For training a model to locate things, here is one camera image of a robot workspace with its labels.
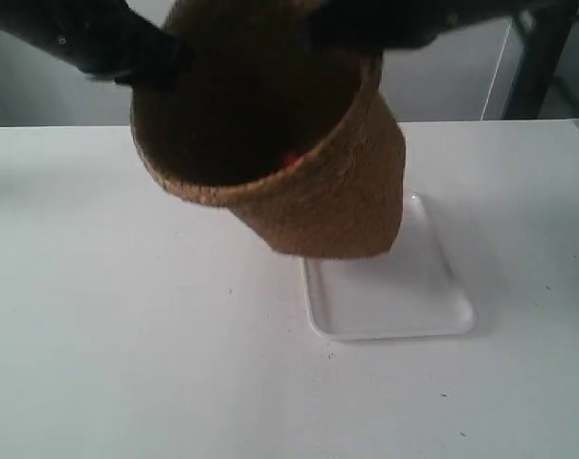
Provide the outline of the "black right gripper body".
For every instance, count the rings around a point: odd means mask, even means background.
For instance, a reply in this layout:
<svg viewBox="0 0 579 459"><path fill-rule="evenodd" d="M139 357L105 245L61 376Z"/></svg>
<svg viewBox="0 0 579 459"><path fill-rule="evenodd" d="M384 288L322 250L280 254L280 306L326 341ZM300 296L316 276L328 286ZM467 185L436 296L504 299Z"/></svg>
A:
<svg viewBox="0 0 579 459"><path fill-rule="evenodd" d="M440 35L524 12L552 13L570 8L579 20L579 1L528 0L370 0L323 1L298 22L307 49L358 52L412 50Z"/></svg>

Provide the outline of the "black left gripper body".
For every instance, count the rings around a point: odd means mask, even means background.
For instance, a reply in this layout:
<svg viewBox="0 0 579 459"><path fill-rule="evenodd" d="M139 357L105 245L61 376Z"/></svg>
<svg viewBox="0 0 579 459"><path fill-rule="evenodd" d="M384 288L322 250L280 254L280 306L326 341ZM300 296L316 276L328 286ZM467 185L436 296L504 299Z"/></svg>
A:
<svg viewBox="0 0 579 459"><path fill-rule="evenodd" d="M0 0L0 31L101 80L135 68L148 21L124 1Z"/></svg>

